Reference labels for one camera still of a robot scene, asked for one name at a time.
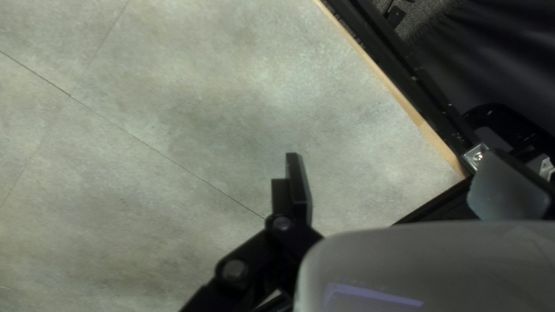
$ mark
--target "wooden edge strip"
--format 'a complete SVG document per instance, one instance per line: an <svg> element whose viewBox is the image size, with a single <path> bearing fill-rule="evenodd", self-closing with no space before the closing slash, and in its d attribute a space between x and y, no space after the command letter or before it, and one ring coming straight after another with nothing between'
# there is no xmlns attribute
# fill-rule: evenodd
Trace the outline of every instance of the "wooden edge strip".
<svg viewBox="0 0 555 312"><path fill-rule="evenodd" d="M329 20L341 31L343 36L351 43L357 53L364 59L366 64L372 69L372 71L378 76L385 87L391 92L393 97L399 102L401 107L405 110L408 116L420 129L420 132L426 137L426 139L437 149L440 155L453 167L453 169L462 177L466 177L466 171L463 169L462 164L459 162L457 156L453 151L445 144L445 142L440 138L440 136L430 127L430 125L424 120L422 115L412 106L412 104L407 100L407 98L401 93L397 86L389 79L389 77L382 71L382 69L374 62L374 60L364 51L364 49L355 41L355 39L347 32L347 30L341 25L341 23L335 18L335 16L326 8L326 6L320 0L313 0L322 12L328 17Z"/></svg>

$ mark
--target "bolt head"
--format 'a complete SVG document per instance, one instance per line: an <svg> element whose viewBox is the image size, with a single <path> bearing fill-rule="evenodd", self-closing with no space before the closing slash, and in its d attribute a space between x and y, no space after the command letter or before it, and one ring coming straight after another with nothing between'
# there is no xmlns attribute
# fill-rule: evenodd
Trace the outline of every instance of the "bolt head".
<svg viewBox="0 0 555 312"><path fill-rule="evenodd" d="M236 281L246 275L247 265L239 259L229 260L223 267L221 274L226 280Z"/></svg>
<svg viewBox="0 0 555 312"><path fill-rule="evenodd" d="M288 217L281 216L274 219L274 228L278 230L287 231L291 228L291 225L292 221Z"/></svg>
<svg viewBox="0 0 555 312"><path fill-rule="evenodd" d="M474 159L475 162L479 162L482 158L484 158L484 155L481 152L478 152L472 159Z"/></svg>

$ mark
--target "tile grout line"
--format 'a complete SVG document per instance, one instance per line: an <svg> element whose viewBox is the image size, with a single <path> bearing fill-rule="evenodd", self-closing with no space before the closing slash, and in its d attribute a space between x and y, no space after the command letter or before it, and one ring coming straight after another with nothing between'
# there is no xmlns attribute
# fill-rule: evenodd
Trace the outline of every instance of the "tile grout line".
<svg viewBox="0 0 555 312"><path fill-rule="evenodd" d="M172 163L180 166L181 168L183 168L185 171L187 171L188 173L192 174L193 176L199 178L201 181L203 181L204 183L208 184L209 186L213 187L214 189L216 189L217 191L219 191L221 194L226 195L227 197L231 198L234 202L238 203L239 205L243 206L245 209L247 209L248 211L254 213L255 215L261 217L262 219L266 219L264 217L262 217L261 215L259 215L258 213L254 212L252 209L250 209L249 207L245 206L244 204L241 204L238 200L236 200L235 198L227 195L226 193L224 193L222 190L220 190L219 188L213 186L212 184L210 184L209 182L207 182L205 179L199 177L198 175L194 174L193 172L191 172L189 169L185 168L184 166L180 165L179 163L175 162L173 159L169 158L168 156L162 154L160 151L158 151L157 149L153 148L152 146L148 145L146 142L142 141L141 139L137 138L136 136L132 135L131 133L129 133L127 130L123 129L122 127L120 127L119 125L115 124L114 122L112 122L110 119L102 116L101 114L97 113L94 109L86 106L85 104L81 103L81 101L79 101L78 99L75 99L74 97L72 97L70 95L70 97L72 99L74 99L77 103L81 104L82 106L84 106L85 108L89 109L91 112L95 113L96 115L99 115L100 117L102 117L103 119L107 120L109 123L113 124L114 126L118 127L119 129L121 129L122 131L124 131L125 133L131 135L133 138L137 139L139 142L143 143L144 145L148 146L149 148L151 148L152 150L154 150L155 152L157 152L158 154L162 155L164 158L169 159Z"/></svg>
<svg viewBox="0 0 555 312"><path fill-rule="evenodd" d="M110 36L110 34L112 33L112 30L114 30L115 25L118 23L119 18L122 16L123 12L125 11L125 9L127 8L127 4L129 4L129 2L131 2L131 0L127 0L127 2L125 3L125 5L123 6L122 10L119 12L118 16L115 18L114 23L112 24L112 26L110 27L110 30L106 33L106 36L104 36L104 38L102 39L102 42L100 43L100 45L98 46L97 50L94 51L93 56L90 58L89 64L87 65L87 67L85 67L85 69L83 70L83 73L81 73L81 75L79 76L79 78L77 79L77 81L75 82L75 85L73 86L73 88L71 89L71 91L68 94L72 94L73 91L75 91L75 88L77 87L77 85L79 84L79 82L81 81L81 78L83 78L83 76L85 75L85 73L87 72L87 70L89 69L90 65L93 63L94 59L96 58L98 52L100 51L100 49L102 48L102 46L104 45L104 42L106 42L106 40L108 39L108 36Z"/></svg>
<svg viewBox="0 0 555 312"><path fill-rule="evenodd" d="M8 55L6 52L4 51L0 51L0 53L4 54L7 58L11 59L12 61L18 63L19 65L23 66L26 70L32 72L33 74L37 75L38 77L40 77L42 80L48 82L49 84L51 84L53 87L55 87L56 89L62 91L63 93L65 93L66 95L69 96L69 93L67 93L66 91L64 91L62 88L60 88L59 86L53 84L52 82L50 82L48 79L42 77L40 74L38 74L37 72L35 72L34 70L30 69L29 67L23 65L21 62L19 62L18 60L14 59L13 57L11 57L10 55Z"/></svg>
<svg viewBox="0 0 555 312"><path fill-rule="evenodd" d="M58 123L58 120L60 118L60 115L62 113L62 109L60 108L58 115L56 116L56 118L52 121L52 126L56 125ZM49 130L47 130L47 132L42 136L41 141L37 144L37 148L33 151L33 153L29 156L29 159L25 162L25 166L23 166L23 168L21 169L21 172L19 173L19 176L17 177L16 181L13 183L12 187L9 189L8 193L6 193L6 197L4 197L4 199L2 200L2 203L0 204L0 210L2 210L2 207L4 206L4 203L6 202L6 200L8 200L8 197L10 196L10 194L12 193L12 190L16 187L17 183L19 182L19 180L21 179L21 176L23 175L23 173L27 170L27 167L29 167L29 163L31 162L31 160L33 160L34 156L37 154L37 151L39 150L39 148L42 146L42 142L44 141L44 139L46 138L46 136L48 135L48 132L50 132L50 130L52 130L52 127L50 127Z"/></svg>

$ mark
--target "dark curtain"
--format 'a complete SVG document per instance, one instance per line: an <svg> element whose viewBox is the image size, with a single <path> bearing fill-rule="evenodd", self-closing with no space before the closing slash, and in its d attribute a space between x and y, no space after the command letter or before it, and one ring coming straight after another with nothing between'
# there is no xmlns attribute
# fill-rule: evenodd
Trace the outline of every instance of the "dark curtain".
<svg viewBox="0 0 555 312"><path fill-rule="evenodd" d="M460 113L503 103L555 135L554 0L465 0L411 47Z"/></svg>

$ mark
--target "floor tile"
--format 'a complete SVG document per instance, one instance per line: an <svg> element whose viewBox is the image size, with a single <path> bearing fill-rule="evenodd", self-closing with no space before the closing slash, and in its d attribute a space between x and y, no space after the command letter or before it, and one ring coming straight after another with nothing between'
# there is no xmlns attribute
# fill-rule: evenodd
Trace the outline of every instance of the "floor tile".
<svg viewBox="0 0 555 312"><path fill-rule="evenodd" d="M73 102L0 210L0 307L175 312L263 219Z"/></svg>
<svg viewBox="0 0 555 312"><path fill-rule="evenodd" d="M69 97L1 53L0 73L1 203Z"/></svg>
<svg viewBox="0 0 555 312"><path fill-rule="evenodd" d="M69 92L127 0L0 0L0 51Z"/></svg>
<svg viewBox="0 0 555 312"><path fill-rule="evenodd" d="M301 153L324 234L460 179L312 0L133 0L72 95L261 215Z"/></svg>

